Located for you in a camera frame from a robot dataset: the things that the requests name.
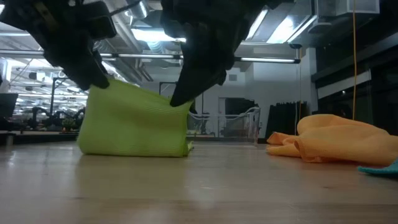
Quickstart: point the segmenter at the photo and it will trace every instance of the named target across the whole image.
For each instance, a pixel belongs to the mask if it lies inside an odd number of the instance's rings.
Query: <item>wooden table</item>
[[[15,146],[0,149],[0,223],[398,223],[398,182],[264,146],[201,144],[184,159]]]

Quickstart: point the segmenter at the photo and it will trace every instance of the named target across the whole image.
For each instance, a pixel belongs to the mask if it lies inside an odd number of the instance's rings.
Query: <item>yellow cable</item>
[[[353,100],[353,120],[355,120],[355,112],[356,112],[356,76],[358,74],[358,68],[356,64],[356,0],[354,0],[354,8],[353,8],[353,27],[354,27],[354,100]]]
[[[300,49],[300,60],[303,58],[303,49]],[[300,62],[300,109],[298,111],[298,120],[301,119],[301,62]]]

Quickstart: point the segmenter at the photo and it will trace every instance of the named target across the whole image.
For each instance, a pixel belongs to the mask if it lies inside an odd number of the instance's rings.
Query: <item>teal cloth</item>
[[[398,159],[392,163],[389,167],[382,169],[373,169],[368,167],[358,167],[358,170],[367,174],[386,176],[386,177],[398,177]]]

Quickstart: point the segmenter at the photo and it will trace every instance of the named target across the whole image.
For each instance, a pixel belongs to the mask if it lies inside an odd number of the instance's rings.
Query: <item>table surface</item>
[[[264,148],[201,144],[188,158],[0,148],[0,223],[398,223],[398,181]]]

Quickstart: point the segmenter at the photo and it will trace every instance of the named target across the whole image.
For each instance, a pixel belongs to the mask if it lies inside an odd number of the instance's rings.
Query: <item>orange cloth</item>
[[[305,162],[357,161],[388,166],[398,158],[398,136],[370,124],[318,114],[303,118],[299,136],[274,133],[267,152]]]

